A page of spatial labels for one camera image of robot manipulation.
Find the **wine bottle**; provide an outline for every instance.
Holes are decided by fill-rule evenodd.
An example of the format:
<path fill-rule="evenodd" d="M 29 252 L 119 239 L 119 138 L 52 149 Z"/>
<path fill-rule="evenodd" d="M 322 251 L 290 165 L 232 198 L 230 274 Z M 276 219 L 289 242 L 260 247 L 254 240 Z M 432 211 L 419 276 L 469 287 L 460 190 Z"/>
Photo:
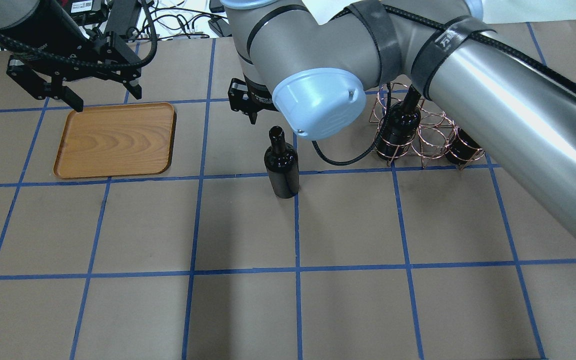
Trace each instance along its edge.
<path fill-rule="evenodd" d="M 290 199 L 299 191 L 299 166 L 297 150 L 286 143 L 281 126 L 273 126 L 268 132 L 270 147 L 263 155 L 272 191 L 278 198 Z"/>
<path fill-rule="evenodd" d="M 461 127 L 445 153 L 446 159 L 456 166 L 463 166 L 480 151 L 480 144 Z"/>
<path fill-rule="evenodd" d="M 410 86 L 403 101 L 390 107 L 381 124 L 386 128 L 377 142 L 377 155 L 380 158 L 390 161 L 401 157 L 408 150 L 405 145 L 415 136 L 421 121 L 417 106 L 420 99 L 419 91 Z"/>

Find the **wooden tray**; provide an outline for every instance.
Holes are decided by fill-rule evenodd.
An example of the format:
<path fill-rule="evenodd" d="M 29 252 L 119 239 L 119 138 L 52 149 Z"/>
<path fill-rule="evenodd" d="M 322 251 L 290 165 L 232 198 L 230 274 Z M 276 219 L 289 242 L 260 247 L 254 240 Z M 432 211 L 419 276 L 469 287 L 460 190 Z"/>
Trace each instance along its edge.
<path fill-rule="evenodd" d="M 159 174 L 170 166 L 176 113 L 167 102 L 87 107 L 66 119 L 60 179 Z"/>

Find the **velcro strap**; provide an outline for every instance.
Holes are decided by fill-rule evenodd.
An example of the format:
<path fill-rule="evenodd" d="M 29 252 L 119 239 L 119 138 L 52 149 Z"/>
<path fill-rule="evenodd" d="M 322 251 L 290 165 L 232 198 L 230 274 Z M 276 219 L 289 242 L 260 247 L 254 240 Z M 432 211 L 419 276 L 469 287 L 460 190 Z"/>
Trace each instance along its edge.
<path fill-rule="evenodd" d="M 430 100 L 430 82 L 439 67 L 473 33 L 494 31 L 487 23 L 472 16 L 460 16 L 446 23 L 446 31 L 437 31 L 423 44 L 412 64 L 411 77 L 414 87 L 422 90 Z"/>
<path fill-rule="evenodd" d="M 386 84 L 400 74 L 402 50 L 397 43 L 395 27 L 379 0 L 354 2 L 347 9 L 361 21 L 372 37 L 379 55 L 379 75 L 372 87 Z"/>

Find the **bottle neck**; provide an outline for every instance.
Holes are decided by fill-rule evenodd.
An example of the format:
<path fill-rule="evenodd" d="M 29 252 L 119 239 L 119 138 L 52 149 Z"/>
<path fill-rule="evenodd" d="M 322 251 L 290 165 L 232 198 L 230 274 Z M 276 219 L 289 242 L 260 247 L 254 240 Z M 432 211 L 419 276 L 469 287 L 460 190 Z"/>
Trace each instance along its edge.
<path fill-rule="evenodd" d="M 417 91 L 417 89 L 415 89 L 413 86 L 410 86 L 408 88 L 408 92 L 406 93 L 406 97 L 401 102 L 401 111 L 404 114 L 412 114 L 417 109 L 417 104 L 419 103 L 420 99 L 421 94 L 419 91 Z"/>
<path fill-rule="evenodd" d="M 286 152 L 286 137 L 284 136 L 284 130 L 281 127 L 273 126 L 268 132 L 268 136 L 270 137 L 272 153 L 281 155 Z"/>

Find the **blue plastic cap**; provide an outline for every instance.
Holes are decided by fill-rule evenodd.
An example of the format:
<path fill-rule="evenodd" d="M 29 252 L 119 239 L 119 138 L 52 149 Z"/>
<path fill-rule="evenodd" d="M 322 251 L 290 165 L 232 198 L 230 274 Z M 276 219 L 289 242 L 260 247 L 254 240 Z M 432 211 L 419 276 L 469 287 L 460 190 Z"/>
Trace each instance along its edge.
<path fill-rule="evenodd" d="M 484 4 L 483 0 L 465 0 L 466 5 L 468 5 L 468 9 L 470 9 L 470 14 L 473 18 L 477 18 L 479 20 L 484 19 Z"/>
<path fill-rule="evenodd" d="M 272 102 L 298 137 L 317 141 L 355 121 L 366 107 L 366 93 L 349 71 L 313 68 L 282 80 Z"/>
<path fill-rule="evenodd" d="M 268 4 L 272 4 L 277 0 L 221 0 L 221 4 L 224 7 L 235 9 L 235 10 L 250 10 L 260 7 L 265 7 Z"/>

